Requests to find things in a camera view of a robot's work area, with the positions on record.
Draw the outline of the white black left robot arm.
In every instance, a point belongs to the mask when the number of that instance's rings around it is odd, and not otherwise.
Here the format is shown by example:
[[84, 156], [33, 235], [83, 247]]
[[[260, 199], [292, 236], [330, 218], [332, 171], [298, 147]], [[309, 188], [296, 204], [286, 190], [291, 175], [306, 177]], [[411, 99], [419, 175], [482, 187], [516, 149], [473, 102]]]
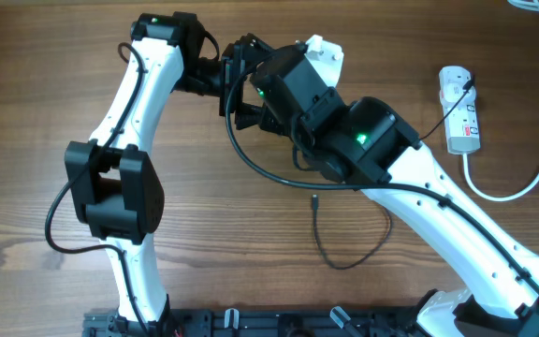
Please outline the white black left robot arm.
[[110, 322], [85, 327], [88, 336], [171, 336], [178, 331], [156, 265], [153, 234], [164, 190], [153, 168], [153, 139], [175, 91], [226, 99], [251, 62], [272, 48], [247, 34], [211, 58], [201, 56], [212, 35], [193, 13], [143, 13], [132, 23], [127, 69], [105, 119], [85, 142], [65, 153], [68, 191], [79, 221], [109, 254], [120, 304]]

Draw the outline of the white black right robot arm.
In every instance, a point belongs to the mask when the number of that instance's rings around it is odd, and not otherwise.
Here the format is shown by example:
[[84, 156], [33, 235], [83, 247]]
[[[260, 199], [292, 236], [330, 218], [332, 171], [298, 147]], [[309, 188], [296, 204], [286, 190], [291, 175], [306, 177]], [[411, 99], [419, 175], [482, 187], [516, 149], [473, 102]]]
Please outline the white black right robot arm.
[[454, 182], [397, 112], [374, 97], [342, 101], [319, 51], [298, 44], [242, 61], [226, 119], [249, 81], [261, 125], [289, 137], [320, 188], [358, 190], [397, 215], [457, 273], [463, 288], [433, 291], [398, 326], [427, 336], [539, 336], [539, 256], [505, 233]]

